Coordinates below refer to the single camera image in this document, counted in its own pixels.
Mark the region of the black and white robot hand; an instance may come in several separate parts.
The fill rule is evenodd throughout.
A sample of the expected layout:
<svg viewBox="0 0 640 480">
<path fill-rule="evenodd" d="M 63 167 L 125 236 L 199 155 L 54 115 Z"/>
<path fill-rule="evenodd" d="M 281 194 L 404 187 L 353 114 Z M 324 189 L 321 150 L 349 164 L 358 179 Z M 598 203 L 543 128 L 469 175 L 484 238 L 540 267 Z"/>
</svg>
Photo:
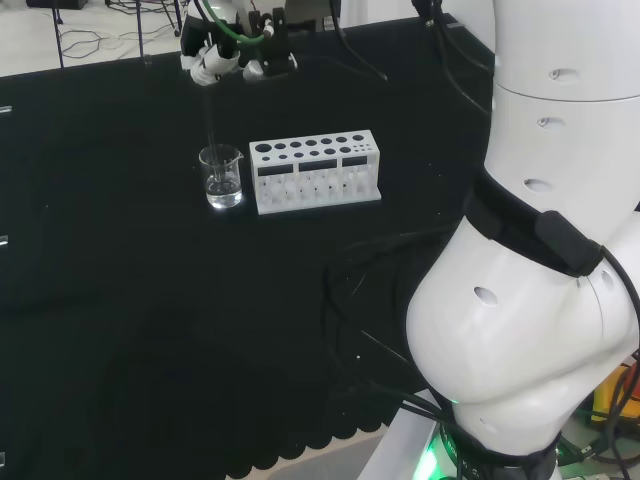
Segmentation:
<svg viewBox="0 0 640 480">
<path fill-rule="evenodd" d="M 181 68 L 203 87 L 238 71 L 248 82 L 264 80 L 257 53 L 266 39 L 245 2 L 192 1 L 184 12 Z"/>
</svg>

